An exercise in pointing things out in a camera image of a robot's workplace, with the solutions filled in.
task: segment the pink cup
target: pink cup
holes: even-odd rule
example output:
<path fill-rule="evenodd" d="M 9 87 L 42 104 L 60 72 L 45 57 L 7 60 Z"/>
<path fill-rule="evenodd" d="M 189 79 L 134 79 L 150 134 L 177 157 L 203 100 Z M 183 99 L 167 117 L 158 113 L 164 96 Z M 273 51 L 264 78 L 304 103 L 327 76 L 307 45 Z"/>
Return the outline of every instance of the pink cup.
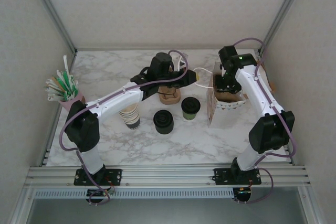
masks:
<path fill-rule="evenodd" d="M 59 103 L 63 106 L 63 108 L 65 108 L 69 112 L 72 104 L 77 101 L 81 101 L 82 103 L 85 103 L 85 97 L 80 91 L 78 91 L 78 94 L 76 95 L 76 97 L 73 98 L 71 101 L 67 101 L 67 102 L 59 101 Z"/>

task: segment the green cup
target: green cup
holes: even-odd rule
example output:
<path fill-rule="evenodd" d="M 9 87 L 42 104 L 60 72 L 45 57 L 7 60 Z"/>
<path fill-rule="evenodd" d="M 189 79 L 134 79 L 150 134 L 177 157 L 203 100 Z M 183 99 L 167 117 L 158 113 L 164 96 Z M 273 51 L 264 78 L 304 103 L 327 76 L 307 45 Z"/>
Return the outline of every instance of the green cup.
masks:
<path fill-rule="evenodd" d="M 181 104 L 183 117 L 187 120 L 192 120 L 201 108 L 201 103 L 194 97 L 187 97 Z"/>

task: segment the marble surface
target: marble surface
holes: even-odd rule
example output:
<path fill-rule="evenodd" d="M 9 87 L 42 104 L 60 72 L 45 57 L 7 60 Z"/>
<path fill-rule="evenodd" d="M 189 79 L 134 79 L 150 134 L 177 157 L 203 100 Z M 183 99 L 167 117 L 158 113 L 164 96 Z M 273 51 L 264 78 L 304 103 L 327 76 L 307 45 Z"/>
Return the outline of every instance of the marble surface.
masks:
<path fill-rule="evenodd" d="M 149 66 L 159 51 L 81 51 L 78 52 L 73 74 L 86 100 L 92 101 L 122 87 L 143 67 Z M 219 61 L 218 49 L 183 52 L 189 55 L 190 69 L 204 67 L 212 70 L 214 62 Z M 247 52 L 253 50 L 240 50 L 240 53 Z M 197 71 L 200 84 L 207 86 L 211 75 L 202 70 Z M 192 121 L 183 119 L 181 110 L 182 100 L 189 96 L 201 102 L 201 110 Z M 159 134 L 153 123 L 155 112 L 161 109 L 170 111 L 174 117 L 174 130 L 168 135 Z M 106 165 L 230 163 L 248 145 L 248 132 L 257 121 L 247 102 L 235 125 L 208 129 L 206 89 L 194 84 L 181 89 L 181 101 L 178 104 L 161 104 L 155 94 L 139 103 L 139 111 L 141 124 L 136 130 L 128 129 L 118 114 L 100 125 L 98 150 Z M 47 166 L 80 165 L 76 154 L 63 151 L 58 143 L 66 117 L 67 111 L 62 109 Z M 73 146 L 66 134 L 63 142 L 67 147 Z M 282 148 L 276 153 L 284 154 L 285 151 Z M 265 161 L 286 160 L 269 156 Z"/>

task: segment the white wall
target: white wall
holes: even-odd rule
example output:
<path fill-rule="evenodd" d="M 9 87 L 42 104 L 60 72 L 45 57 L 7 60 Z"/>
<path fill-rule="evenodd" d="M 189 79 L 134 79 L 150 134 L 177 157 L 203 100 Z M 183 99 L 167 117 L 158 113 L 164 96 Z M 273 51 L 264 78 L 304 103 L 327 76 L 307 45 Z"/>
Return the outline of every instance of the white wall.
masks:
<path fill-rule="evenodd" d="M 0 223 L 38 165 L 56 104 L 45 80 L 71 56 L 39 0 L 0 0 Z"/>
<path fill-rule="evenodd" d="M 263 39 L 284 0 L 51 1 L 79 49 L 197 49 Z"/>
<path fill-rule="evenodd" d="M 272 41 L 266 67 L 328 223 L 336 211 L 336 0 L 295 0 Z"/>

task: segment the black mounting bracket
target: black mounting bracket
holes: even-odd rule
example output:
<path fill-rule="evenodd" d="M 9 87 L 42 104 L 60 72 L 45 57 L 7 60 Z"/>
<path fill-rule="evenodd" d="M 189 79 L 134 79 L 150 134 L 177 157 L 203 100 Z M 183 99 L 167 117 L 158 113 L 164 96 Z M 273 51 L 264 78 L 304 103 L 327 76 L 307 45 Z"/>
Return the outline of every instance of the black mounting bracket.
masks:
<path fill-rule="evenodd" d="M 216 183 L 216 186 L 226 185 L 261 185 L 259 170 L 253 169 L 248 171 L 248 176 L 237 182 L 234 179 L 231 168 L 216 168 L 214 169 L 214 176 L 212 180 Z"/>
<path fill-rule="evenodd" d="M 100 186 L 120 186 L 122 169 L 104 169 L 101 174 L 92 175 L 93 180 Z M 76 170 L 75 186 L 93 186 L 83 168 Z"/>

